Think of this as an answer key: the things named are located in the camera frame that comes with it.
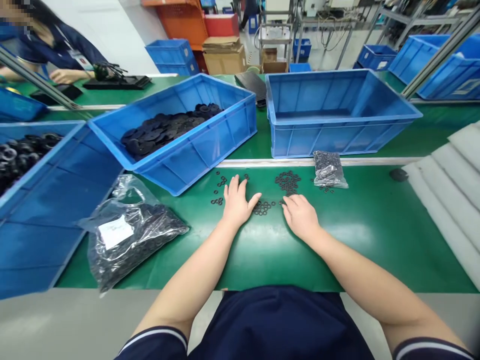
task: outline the green workbench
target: green workbench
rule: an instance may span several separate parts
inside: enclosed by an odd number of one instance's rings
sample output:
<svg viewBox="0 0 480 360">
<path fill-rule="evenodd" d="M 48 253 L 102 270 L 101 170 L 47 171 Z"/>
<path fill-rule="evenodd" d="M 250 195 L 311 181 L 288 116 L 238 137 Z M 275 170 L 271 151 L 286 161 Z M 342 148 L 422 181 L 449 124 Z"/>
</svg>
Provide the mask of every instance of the green workbench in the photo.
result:
<svg viewBox="0 0 480 360">
<path fill-rule="evenodd" d="M 381 75 L 395 90 L 401 84 Z M 218 78 L 235 84 L 233 75 Z M 144 91 L 86 90 L 75 102 L 79 105 L 129 104 L 184 80 L 185 77 L 160 77 Z M 27 95 L 31 85 L 16 87 Z M 416 120 L 376 154 L 353 157 L 425 156 L 447 142 L 460 122 L 471 122 L 476 108 L 462 105 L 449 112 L 448 107 L 424 106 L 425 116 Z M 75 116 L 67 111 L 51 112 L 42 120 Z M 234 151 L 228 159 L 270 159 L 270 125 L 265 110 L 257 110 L 258 133 Z M 408 182 L 389 177 L 391 166 L 348 166 L 344 168 L 349 189 L 324 193 L 310 179 L 314 168 L 295 167 L 302 180 L 299 192 L 315 206 L 320 223 L 335 237 L 384 267 L 415 292 L 476 293 L 439 230 L 413 192 Z M 281 199 L 282 191 L 274 183 L 285 171 L 280 167 L 220 168 L 203 176 L 181 196 L 172 197 L 152 184 L 153 194 L 171 207 L 189 226 L 190 231 L 167 244 L 136 268 L 116 287 L 119 289 L 161 289 L 210 234 L 222 216 L 223 207 L 210 201 L 218 197 L 218 177 L 228 179 L 248 173 L 248 193 L 262 192 L 262 200 Z M 88 239 L 77 248 L 56 286 L 61 288 L 96 288 L 87 260 Z M 281 207 L 274 206 L 266 216 L 253 216 L 237 235 L 225 271 L 217 289 L 244 290 L 271 284 L 292 284 L 312 291 L 341 291 L 326 264 L 287 228 Z"/>
</svg>

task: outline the navy blue shirt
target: navy blue shirt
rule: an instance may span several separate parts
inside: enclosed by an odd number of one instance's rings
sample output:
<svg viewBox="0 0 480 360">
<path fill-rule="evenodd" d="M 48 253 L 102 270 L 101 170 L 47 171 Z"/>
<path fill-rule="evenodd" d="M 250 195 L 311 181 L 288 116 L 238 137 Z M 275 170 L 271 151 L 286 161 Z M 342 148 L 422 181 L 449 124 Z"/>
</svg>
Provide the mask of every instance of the navy blue shirt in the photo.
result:
<svg viewBox="0 0 480 360">
<path fill-rule="evenodd" d="M 61 23 L 49 26 L 54 44 L 53 48 L 41 40 L 34 32 L 22 33 L 18 36 L 18 57 L 32 64 L 52 63 L 59 69 L 83 70 L 77 60 L 69 54 L 70 47 L 85 56 L 90 64 L 106 62 L 104 56 L 82 34 L 73 27 Z"/>
<path fill-rule="evenodd" d="M 116 360 L 373 360 L 338 293 L 294 286 L 227 292 L 201 343 L 187 356 L 177 329 L 157 326 L 132 337 Z M 432 338 L 414 338 L 395 360 L 473 360 L 466 350 Z"/>
</svg>

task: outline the blue storage bin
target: blue storage bin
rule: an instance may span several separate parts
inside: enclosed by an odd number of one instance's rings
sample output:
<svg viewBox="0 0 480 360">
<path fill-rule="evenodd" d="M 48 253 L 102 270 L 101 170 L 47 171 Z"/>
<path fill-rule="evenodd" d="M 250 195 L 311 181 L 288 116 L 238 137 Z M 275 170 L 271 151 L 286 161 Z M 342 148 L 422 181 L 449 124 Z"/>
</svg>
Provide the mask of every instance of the blue storage bin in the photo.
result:
<svg viewBox="0 0 480 360">
<path fill-rule="evenodd" d="M 157 65 L 184 65 L 195 60 L 186 39 L 157 40 L 145 46 L 145 49 Z"/>
<path fill-rule="evenodd" d="M 257 132 L 255 97 L 248 90 L 198 74 L 103 114 L 89 126 L 125 169 L 178 196 Z M 135 161 L 121 143 L 126 131 L 159 113 L 184 113 L 197 104 L 209 103 L 224 111 L 140 161 Z"/>
<path fill-rule="evenodd" d="M 369 69 L 267 74 L 265 80 L 275 159 L 311 157 L 315 150 L 376 153 L 422 117 Z"/>
<path fill-rule="evenodd" d="M 47 111 L 47 105 L 0 87 L 0 122 L 29 122 Z"/>
<path fill-rule="evenodd" d="M 365 69 L 388 70 L 397 52 L 387 45 L 363 45 L 357 61 Z"/>
<path fill-rule="evenodd" d="M 291 63 L 290 68 L 288 70 L 289 73 L 303 73 L 312 71 L 310 64 L 306 63 Z"/>
<path fill-rule="evenodd" d="M 123 171 L 85 121 L 0 124 L 0 143 L 49 132 L 64 138 L 0 197 L 0 299 L 55 284 Z"/>
<path fill-rule="evenodd" d="M 299 39 L 295 39 L 293 42 L 293 58 L 297 58 L 297 51 L 299 48 Z M 300 46 L 300 57 L 301 58 L 308 58 L 310 56 L 310 50 L 312 50 L 312 43 L 310 43 L 310 39 L 305 38 L 301 40 Z"/>
<path fill-rule="evenodd" d="M 388 70 L 410 83 L 449 36 L 410 36 Z M 480 100 L 480 36 L 470 36 L 417 94 L 425 100 Z"/>
<path fill-rule="evenodd" d="M 162 74 L 178 74 L 181 76 L 191 76 L 191 75 L 197 75 L 200 73 L 199 70 L 199 65 L 197 64 L 197 61 L 193 58 L 190 60 L 188 63 L 183 64 L 183 65 L 177 65 L 177 64 L 155 64 L 156 68 L 158 69 L 159 72 Z"/>
</svg>

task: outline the sleeve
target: sleeve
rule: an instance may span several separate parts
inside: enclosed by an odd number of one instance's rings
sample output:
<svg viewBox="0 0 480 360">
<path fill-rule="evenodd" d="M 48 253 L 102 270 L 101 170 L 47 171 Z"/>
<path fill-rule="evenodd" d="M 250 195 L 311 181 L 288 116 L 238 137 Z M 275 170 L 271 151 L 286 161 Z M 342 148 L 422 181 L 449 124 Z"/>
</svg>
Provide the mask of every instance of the sleeve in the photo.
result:
<svg viewBox="0 0 480 360">
<path fill-rule="evenodd" d="M 43 54 L 31 46 L 31 41 L 26 35 L 18 37 L 18 58 L 31 64 L 46 64 L 48 60 Z"/>
<path fill-rule="evenodd" d="M 475 360 L 470 352 L 448 341 L 431 337 L 416 337 L 402 342 L 393 360 Z"/>
<path fill-rule="evenodd" d="M 123 346 L 115 360 L 187 360 L 187 339 L 177 329 L 156 326 L 144 330 Z"/>
<path fill-rule="evenodd" d="M 102 55 L 102 53 L 81 33 L 75 30 L 73 27 L 69 26 L 68 32 L 72 37 L 72 44 L 74 44 L 78 51 L 80 51 L 83 56 L 90 62 L 90 64 L 104 63 L 107 59 Z"/>
</svg>

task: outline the worker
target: worker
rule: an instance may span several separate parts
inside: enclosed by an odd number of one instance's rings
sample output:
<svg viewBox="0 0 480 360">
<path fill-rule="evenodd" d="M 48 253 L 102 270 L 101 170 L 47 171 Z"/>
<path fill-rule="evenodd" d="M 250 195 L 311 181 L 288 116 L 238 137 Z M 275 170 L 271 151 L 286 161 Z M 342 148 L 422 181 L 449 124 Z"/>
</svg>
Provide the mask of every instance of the worker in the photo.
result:
<svg viewBox="0 0 480 360">
<path fill-rule="evenodd" d="M 243 11 L 243 19 L 241 20 L 240 29 L 245 29 L 249 18 L 253 15 L 260 14 L 260 6 L 257 0 L 245 0 L 245 10 Z"/>
<path fill-rule="evenodd" d="M 201 343 L 187 356 L 192 322 L 222 275 L 235 235 L 260 199 L 257 193 L 247 202 L 246 185 L 247 180 L 239 184 L 236 175 L 225 186 L 220 222 L 165 285 L 117 360 L 373 359 L 338 293 L 295 286 L 226 291 Z M 474 358 L 408 287 L 325 231 L 303 195 L 283 200 L 292 232 L 325 261 L 347 294 L 380 322 L 393 359 Z M 251 261 L 265 259 L 252 254 Z"/>
<path fill-rule="evenodd" d="M 95 46 L 41 0 L 0 0 L 0 17 L 23 27 L 17 37 L 19 61 L 34 72 L 52 63 L 58 69 L 50 74 L 50 79 L 57 84 L 92 79 L 92 64 L 106 62 Z M 23 80 L 7 67 L 0 69 L 0 82 Z"/>
</svg>

